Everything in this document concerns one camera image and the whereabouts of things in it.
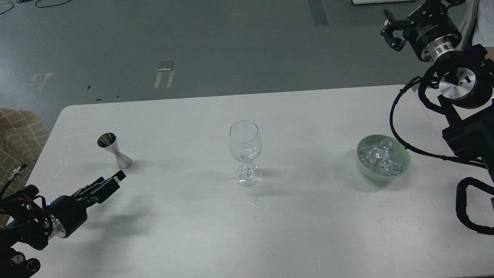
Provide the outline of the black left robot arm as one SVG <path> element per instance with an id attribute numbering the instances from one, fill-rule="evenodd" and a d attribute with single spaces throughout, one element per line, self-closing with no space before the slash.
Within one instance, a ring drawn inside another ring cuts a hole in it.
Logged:
<path id="1" fill-rule="evenodd" d="M 55 236 L 68 238 L 87 221 L 87 209 L 106 201 L 126 177 L 123 171 L 110 178 L 101 176 L 73 194 L 51 202 L 39 195 L 35 185 L 27 185 L 6 197 L 7 188 L 26 168 L 27 164 L 22 164 L 14 169 L 1 190 L 1 214 L 12 218 L 1 228 L 1 277 L 5 278 L 30 278 L 41 268 L 38 259 L 27 258 L 14 249 L 15 244 L 27 244 L 41 251 Z"/>

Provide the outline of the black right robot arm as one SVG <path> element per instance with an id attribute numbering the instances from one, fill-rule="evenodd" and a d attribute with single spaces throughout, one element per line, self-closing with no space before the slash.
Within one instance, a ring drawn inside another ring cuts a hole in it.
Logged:
<path id="1" fill-rule="evenodd" d="M 426 0 L 406 19 L 384 10 L 381 37 L 395 51 L 409 42 L 420 61 L 432 62 L 422 77 L 414 77 L 393 101 L 389 123 L 393 136 L 404 149 L 424 156 L 486 169 L 493 177 L 494 111 L 493 61 L 487 49 L 471 41 L 478 0 L 468 0 L 464 19 L 457 27 L 448 16 L 462 0 Z M 406 142 L 394 127 L 394 111 L 400 98 L 418 85 L 418 97 L 429 110 L 445 116 L 448 127 L 442 137 L 454 156 L 428 153 Z"/>

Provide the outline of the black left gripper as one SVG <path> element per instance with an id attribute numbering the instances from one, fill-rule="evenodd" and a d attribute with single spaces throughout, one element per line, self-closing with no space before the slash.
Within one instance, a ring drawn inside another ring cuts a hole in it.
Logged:
<path id="1" fill-rule="evenodd" d="M 107 179 L 101 176 L 71 196 L 62 195 L 51 201 L 47 205 L 48 219 L 52 223 L 49 238 L 68 238 L 88 219 L 87 207 L 82 201 L 87 201 L 88 204 L 102 204 L 120 188 L 119 183 L 124 178 L 126 175 L 120 170 Z"/>

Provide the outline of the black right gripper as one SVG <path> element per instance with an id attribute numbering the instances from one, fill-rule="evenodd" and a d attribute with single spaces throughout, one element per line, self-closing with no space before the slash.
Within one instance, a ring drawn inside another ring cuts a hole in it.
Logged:
<path id="1" fill-rule="evenodd" d="M 449 8 L 464 4 L 465 0 L 426 0 L 404 20 L 396 20 L 390 10 L 384 10 L 386 21 L 381 37 L 388 46 L 401 51 L 409 42 L 420 61 L 434 61 L 440 55 L 433 50 L 446 43 L 455 49 L 462 40 L 462 34 L 447 14 Z M 394 35 L 401 31 L 402 37 Z"/>

